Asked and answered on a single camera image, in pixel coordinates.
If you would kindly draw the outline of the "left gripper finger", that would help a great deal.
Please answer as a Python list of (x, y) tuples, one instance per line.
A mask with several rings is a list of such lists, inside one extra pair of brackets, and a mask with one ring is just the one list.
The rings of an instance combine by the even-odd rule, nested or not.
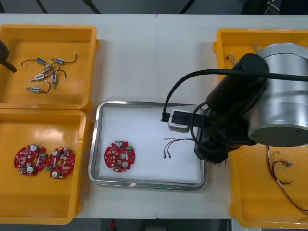
[(10, 70), (13, 73), (17, 72), (16, 67), (8, 61), (0, 61), (0, 64), (3, 65), (5, 68), (7, 68), (8, 70)]

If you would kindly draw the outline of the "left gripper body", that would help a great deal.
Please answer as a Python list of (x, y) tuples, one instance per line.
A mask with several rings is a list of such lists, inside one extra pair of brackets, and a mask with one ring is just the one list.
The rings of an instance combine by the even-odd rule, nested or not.
[(0, 40), (0, 62), (5, 62), (10, 52), (2, 40)]

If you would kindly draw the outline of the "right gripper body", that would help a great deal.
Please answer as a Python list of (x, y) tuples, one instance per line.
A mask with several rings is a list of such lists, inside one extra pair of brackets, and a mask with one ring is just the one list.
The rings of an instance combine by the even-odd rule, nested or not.
[(243, 118), (228, 118), (210, 109), (206, 109), (201, 118), (199, 144), (194, 148), (199, 159), (218, 164), (228, 158), (228, 153), (241, 146), (254, 145), (248, 137), (248, 122)]

